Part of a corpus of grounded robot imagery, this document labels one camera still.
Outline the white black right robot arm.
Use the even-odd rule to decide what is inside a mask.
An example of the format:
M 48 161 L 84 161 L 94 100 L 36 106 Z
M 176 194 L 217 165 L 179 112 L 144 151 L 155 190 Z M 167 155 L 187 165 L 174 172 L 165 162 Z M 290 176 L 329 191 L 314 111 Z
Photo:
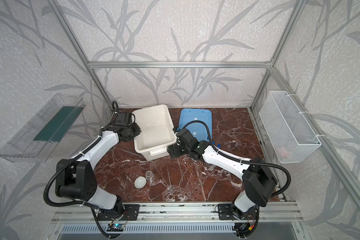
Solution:
M 247 159 L 218 149 L 207 141 L 198 141 L 187 129 L 176 133 L 177 141 L 167 147 L 172 159 L 187 155 L 220 167 L 242 180 L 244 190 L 231 203 L 236 219 L 243 219 L 256 207 L 265 207 L 274 193 L 277 179 L 261 158 Z

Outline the white plastic storage bin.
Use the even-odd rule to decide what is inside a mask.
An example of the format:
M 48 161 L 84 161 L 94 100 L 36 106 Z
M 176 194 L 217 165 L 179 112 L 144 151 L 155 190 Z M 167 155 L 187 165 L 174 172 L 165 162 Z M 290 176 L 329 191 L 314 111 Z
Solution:
M 176 143 L 174 125 L 166 105 L 152 106 L 133 111 L 141 133 L 134 138 L 135 151 L 147 160 L 169 155 L 167 147 Z

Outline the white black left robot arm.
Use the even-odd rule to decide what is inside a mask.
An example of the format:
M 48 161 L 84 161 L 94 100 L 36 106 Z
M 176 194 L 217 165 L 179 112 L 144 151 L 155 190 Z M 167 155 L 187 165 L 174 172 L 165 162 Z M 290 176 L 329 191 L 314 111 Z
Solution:
M 76 156 L 57 164 L 55 194 L 71 200 L 69 205 L 85 205 L 95 209 L 121 211 L 120 197 L 99 187 L 94 170 L 104 155 L 119 142 L 134 140 L 141 133 L 133 113 L 117 113 L 100 129 L 98 137 Z

